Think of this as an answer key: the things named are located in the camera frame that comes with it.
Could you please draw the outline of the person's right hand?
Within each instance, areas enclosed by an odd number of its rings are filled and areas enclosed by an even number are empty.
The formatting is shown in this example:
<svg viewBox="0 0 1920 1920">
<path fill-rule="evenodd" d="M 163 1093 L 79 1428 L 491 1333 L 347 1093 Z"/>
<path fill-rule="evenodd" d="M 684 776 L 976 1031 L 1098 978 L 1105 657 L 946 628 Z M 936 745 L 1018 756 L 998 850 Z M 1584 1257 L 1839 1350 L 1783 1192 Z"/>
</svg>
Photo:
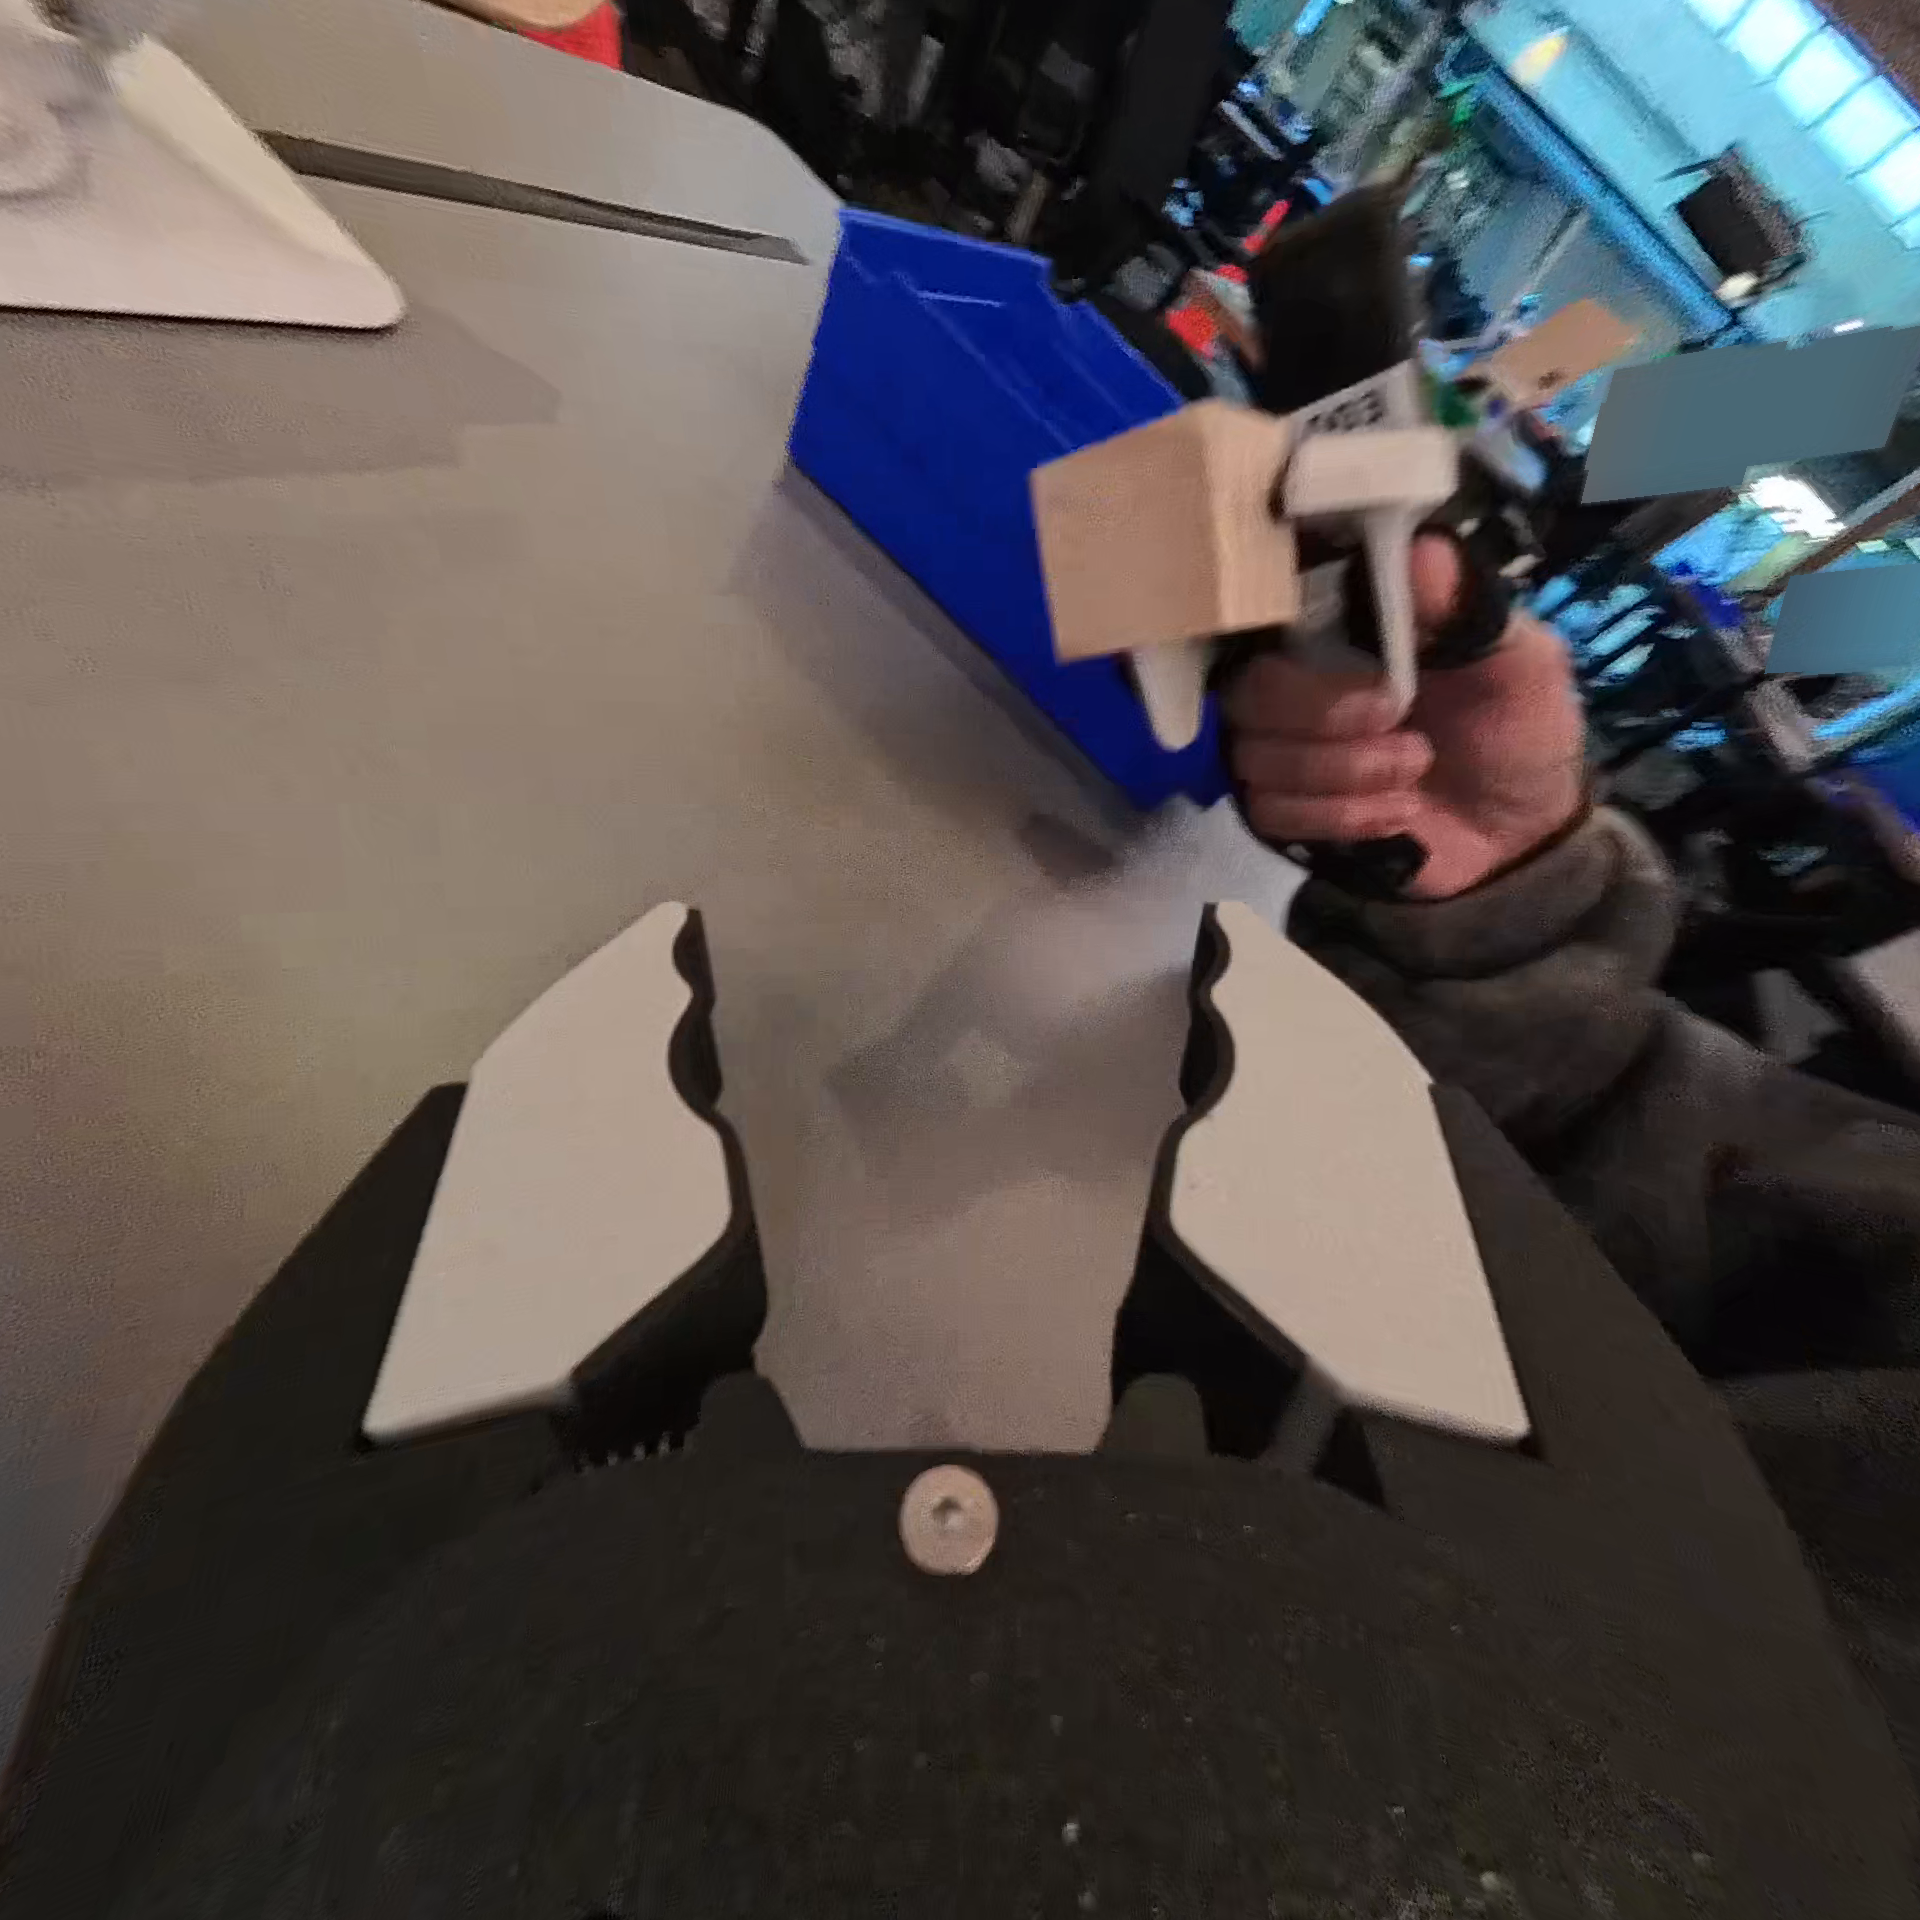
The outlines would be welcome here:
<svg viewBox="0 0 1920 1920">
<path fill-rule="evenodd" d="M 1222 670 L 1219 735 L 1253 836 L 1312 853 L 1409 839 L 1423 862 L 1404 896 L 1448 900 L 1584 813 L 1585 724 L 1564 638 L 1526 612 L 1478 657 L 1435 662 L 1489 584 L 1452 532 L 1421 532 L 1409 582 L 1423 660 L 1405 709 L 1373 672 L 1276 643 Z"/>
</svg>

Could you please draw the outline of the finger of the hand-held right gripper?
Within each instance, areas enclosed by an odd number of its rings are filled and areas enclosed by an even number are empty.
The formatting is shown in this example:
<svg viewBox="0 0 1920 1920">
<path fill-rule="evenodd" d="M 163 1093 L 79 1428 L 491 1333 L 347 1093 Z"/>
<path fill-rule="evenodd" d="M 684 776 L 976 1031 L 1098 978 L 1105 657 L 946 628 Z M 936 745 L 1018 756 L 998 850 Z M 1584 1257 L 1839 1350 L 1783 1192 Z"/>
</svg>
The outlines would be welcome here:
<svg viewBox="0 0 1920 1920">
<path fill-rule="evenodd" d="M 1312 432 L 1280 482 L 1282 519 L 1358 541 L 1395 719 L 1405 719 L 1421 678 L 1411 550 L 1427 516 L 1452 499 L 1457 478 L 1461 447 L 1446 426 L 1373 426 Z"/>
<path fill-rule="evenodd" d="M 1206 727 L 1212 657 L 1214 636 L 1135 646 L 1125 654 L 1125 672 L 1146 724 L 1167 754 L 1190 750 Z"/>
</svg>

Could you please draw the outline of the grey desk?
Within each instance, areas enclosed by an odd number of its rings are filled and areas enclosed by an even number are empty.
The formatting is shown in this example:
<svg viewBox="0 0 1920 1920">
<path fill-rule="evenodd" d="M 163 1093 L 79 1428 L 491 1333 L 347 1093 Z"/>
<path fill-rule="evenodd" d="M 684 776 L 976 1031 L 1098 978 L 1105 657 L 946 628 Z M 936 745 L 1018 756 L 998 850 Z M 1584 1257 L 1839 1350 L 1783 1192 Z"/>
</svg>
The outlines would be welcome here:
<svg viewBox="0 0 1920 1920">
<path fill-rule="evenodd" d="M 322 180 L 393 335 L 6 316 L 6 1746 L 192 1370 L 664 900 L 804 1438 L 1092 1449 L 1199 905 L 1289 892 L 788 467 L 836 201 L 766 130 L 435 4 L 173 46 L 256 130 L 651 227 Z"/>
</svg>

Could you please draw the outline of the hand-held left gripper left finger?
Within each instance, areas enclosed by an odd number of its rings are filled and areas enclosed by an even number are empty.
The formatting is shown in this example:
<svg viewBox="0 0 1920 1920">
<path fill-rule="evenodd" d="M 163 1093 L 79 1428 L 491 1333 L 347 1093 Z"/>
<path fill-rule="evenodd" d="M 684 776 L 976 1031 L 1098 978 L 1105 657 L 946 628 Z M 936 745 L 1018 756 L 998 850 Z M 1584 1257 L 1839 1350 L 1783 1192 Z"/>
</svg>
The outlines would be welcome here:
<svg viewBox="0 0 1920 1920">
<path fill-rule="evenodd" d="M 368 1444 L 540 1415 L 592 1452 L 651 1449 L 752 1370 L 766 1277 L 712 1011 L 702 915 L 669 900 L 477 1057 Z"/>
</svg>

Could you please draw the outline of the blue plastic bin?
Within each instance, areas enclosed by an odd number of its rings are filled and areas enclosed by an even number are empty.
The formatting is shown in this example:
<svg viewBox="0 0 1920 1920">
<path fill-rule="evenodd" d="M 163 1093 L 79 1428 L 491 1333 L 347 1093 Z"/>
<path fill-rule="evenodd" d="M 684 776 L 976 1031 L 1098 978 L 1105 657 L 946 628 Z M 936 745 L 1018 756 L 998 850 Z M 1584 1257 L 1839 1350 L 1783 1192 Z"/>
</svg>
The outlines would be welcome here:
<svg viewBox="0 0 1920 1920">
<path fill-rule="evenodd" d="M 1055 657 L 1029 473 L 1177 406 L 1044 257 L 838 210 L 789 463 L 1138 810 L 1228 793 L 1218 722 L 1167 751 L 1117 660 Z"/>
</svg>

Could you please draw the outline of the person's body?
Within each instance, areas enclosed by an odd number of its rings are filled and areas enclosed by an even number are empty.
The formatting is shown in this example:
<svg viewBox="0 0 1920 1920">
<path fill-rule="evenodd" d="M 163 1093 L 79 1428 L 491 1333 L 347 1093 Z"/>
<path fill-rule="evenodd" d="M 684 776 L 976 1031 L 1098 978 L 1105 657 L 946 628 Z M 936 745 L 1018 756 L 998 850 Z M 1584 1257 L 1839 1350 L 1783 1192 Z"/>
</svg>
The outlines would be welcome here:
<svg viewBox="0 0 1920 1920">
<path fill-rule="evenodd" d="M 1797 1537 L 1858 1695 L 1918 1788 L 1918 1370 L 1694 1368 Z"/>
</svg>

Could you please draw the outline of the hanging black monitor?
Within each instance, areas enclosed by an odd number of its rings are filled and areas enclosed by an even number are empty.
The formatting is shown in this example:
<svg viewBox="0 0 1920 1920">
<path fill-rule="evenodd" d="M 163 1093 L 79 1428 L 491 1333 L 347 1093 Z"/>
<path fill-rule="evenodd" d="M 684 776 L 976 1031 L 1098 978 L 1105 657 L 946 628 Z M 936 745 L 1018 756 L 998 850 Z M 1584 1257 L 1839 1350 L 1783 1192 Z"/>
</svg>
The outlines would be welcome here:
<svg viewBox="0 0 1920 1920">
<path fill-rule="evenodd" d="M 1692 177 L 1673 216 L 1710 262 L 1717 301 L 1730 309 L 1746 307 L 1807 269 L 1807 223 L 1766 185 L 1740 146 L 1684 165 L 1673 177 Z"/>
</svg>

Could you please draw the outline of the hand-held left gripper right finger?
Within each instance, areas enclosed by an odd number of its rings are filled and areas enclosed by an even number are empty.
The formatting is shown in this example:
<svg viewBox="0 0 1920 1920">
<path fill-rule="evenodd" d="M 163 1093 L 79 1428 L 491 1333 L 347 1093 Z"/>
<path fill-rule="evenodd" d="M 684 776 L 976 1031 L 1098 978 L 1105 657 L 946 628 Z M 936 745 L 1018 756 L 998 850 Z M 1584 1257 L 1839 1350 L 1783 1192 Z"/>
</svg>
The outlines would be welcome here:
<svg viewBox="0 0 1920 1920">
<path fill-rule="evenodd" d="M 1532 1438 L 1427 1068 L 1245 904 L 1211 904 L 1196 932 L 1180 1102 L 1114 1398 L 1182 1380 L 1211 1452 L 1291 1471 L 1364 1415 Z"/>
</svg>

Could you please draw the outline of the wooden cube blue stripe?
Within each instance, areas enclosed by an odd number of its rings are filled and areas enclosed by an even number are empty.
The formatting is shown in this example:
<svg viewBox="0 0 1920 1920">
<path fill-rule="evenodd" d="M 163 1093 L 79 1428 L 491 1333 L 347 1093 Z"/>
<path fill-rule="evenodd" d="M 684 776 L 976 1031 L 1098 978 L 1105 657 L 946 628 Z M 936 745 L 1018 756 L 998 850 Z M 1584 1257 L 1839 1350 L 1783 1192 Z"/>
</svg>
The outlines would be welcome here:
<svg viewBox="0 0 1920 1920">
<path fill-rule="evenodd" d="M 1291 441 L 1286 419 L 1211 398 L 1034 467 L 1055 657 L 1291 626 L 1300 541 L 1274 504 Z"/>
</svg>

